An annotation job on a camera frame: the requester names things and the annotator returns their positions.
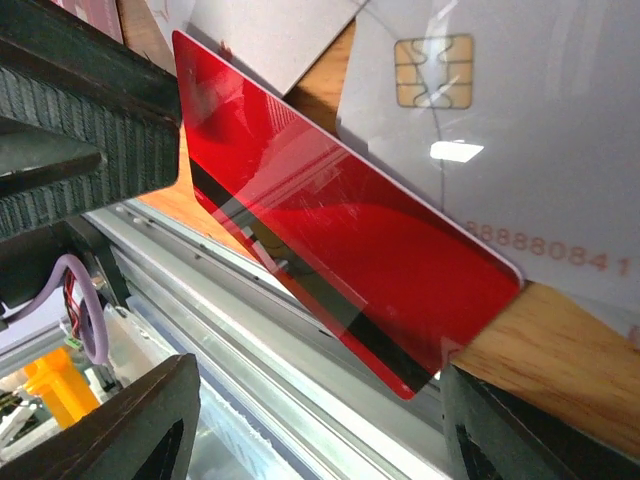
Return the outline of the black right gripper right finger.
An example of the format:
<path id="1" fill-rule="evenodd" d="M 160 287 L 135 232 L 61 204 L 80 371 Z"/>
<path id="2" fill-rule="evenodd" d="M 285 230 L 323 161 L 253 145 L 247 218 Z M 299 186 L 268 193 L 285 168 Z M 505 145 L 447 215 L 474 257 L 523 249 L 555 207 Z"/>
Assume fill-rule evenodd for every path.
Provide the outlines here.
<path id="1" fill-rule="evenodd" d="M 200 412 L 193 354 L 173 355 L 75 425 L 1 468 L 3 479 L 184 479 Z"/>

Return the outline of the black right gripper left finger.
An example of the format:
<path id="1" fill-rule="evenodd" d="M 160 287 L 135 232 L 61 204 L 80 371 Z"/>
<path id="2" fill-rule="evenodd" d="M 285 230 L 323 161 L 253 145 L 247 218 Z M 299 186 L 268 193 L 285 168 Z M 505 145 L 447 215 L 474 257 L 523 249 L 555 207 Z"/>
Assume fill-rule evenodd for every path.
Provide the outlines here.
<path id="1" fill-rule="evenodd" d="M 50 1 L 1 5 L 3 239 L 173 185 L 174 75 Z"/>

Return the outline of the dark red magstripe card front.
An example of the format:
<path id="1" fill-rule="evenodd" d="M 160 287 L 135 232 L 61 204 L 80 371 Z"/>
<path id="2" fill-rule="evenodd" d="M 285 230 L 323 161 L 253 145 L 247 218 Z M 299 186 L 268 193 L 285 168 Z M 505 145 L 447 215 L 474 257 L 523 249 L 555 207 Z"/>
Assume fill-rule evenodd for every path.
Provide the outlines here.
<path id="1" fill-rule="evenodd" d="M 399 397 L 518 296 L 512 263 L 191 36 L 172 43 L 197 201 Z"/>

